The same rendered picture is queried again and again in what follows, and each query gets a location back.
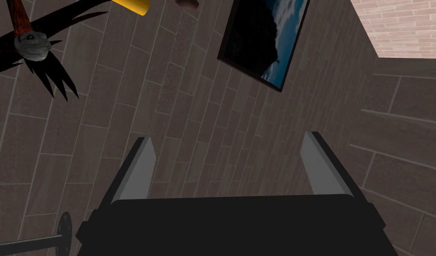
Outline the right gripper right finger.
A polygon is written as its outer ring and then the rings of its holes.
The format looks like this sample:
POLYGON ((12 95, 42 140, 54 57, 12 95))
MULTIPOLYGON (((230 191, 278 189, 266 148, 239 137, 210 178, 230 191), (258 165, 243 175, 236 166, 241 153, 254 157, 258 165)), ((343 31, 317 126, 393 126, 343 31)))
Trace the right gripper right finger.
POLYGON ((364 201, 364 195, 319 132, 306 132, 301 160, 314 195, 346 194, 364 201))

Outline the potted plant with dark leaves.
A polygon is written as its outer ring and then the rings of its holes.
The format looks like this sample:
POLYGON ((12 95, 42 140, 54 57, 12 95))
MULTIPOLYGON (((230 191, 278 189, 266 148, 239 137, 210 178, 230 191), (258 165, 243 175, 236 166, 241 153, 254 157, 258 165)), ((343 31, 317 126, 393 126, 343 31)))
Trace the potted plant with dark leaves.
POLYGON ((24 59, 29 70, 39 77, 51 95, 54 93, 50 81, 65 99, 68 98, 65 86, 77 95, 72 79, 51 52, 51 46, 59 41, 49 39, 74 24, 102 15, 103 12, 87 14, 86 11, 108 1, 78 0, 30 21, 21 0, 6 0, 13 31, 0 36, 0 73, 20 65, 20 60, 24 59))

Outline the yellow cylinder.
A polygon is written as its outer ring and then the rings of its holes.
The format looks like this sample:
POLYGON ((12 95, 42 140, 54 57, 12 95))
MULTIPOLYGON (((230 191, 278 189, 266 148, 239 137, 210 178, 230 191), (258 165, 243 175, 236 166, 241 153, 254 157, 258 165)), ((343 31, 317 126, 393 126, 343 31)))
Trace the yellow cylinder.
POLYGON ((150 0, 112 0, 134 13, 144 16, 150 6, 150 0))

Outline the dark metal rod with flange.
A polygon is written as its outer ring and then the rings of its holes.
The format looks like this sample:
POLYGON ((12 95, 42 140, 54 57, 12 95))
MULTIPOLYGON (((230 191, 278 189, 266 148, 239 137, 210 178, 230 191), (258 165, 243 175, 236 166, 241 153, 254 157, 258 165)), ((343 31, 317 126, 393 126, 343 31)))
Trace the dark metal rod with flange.
POLYGON ((69 256, 72 243, 72 220, 64 212, 57 227, 57 235, 0 243, 0 256, 54 248, 56 256, 69 256))

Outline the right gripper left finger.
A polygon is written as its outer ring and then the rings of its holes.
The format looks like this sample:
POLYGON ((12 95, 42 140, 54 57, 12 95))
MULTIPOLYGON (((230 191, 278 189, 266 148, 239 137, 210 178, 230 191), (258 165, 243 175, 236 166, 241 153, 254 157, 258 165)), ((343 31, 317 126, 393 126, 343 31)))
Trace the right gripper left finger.
POLYGON ((139 137, 106 191, 99 208, 118 200, 140 200, 148 196, 156 163, 156 153, 149 137, 139 137))

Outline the small brown lump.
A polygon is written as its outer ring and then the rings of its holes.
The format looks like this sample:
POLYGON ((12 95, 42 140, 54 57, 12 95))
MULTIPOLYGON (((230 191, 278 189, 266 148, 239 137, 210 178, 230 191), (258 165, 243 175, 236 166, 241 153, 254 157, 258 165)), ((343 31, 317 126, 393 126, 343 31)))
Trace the small brown lump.
POLYGON ((199 2, 197 0, 175 0, 175 2, 184 8, 197 9, 199 7, 199 2))

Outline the dark framed blue picture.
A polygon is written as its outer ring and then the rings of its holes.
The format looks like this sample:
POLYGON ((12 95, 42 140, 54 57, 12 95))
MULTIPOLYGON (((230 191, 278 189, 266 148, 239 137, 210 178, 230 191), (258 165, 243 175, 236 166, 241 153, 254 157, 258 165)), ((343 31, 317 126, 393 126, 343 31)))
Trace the dark framed blue picture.
POLYGON ((281 92, 310 0, 234 0, 217 59, 281 92))

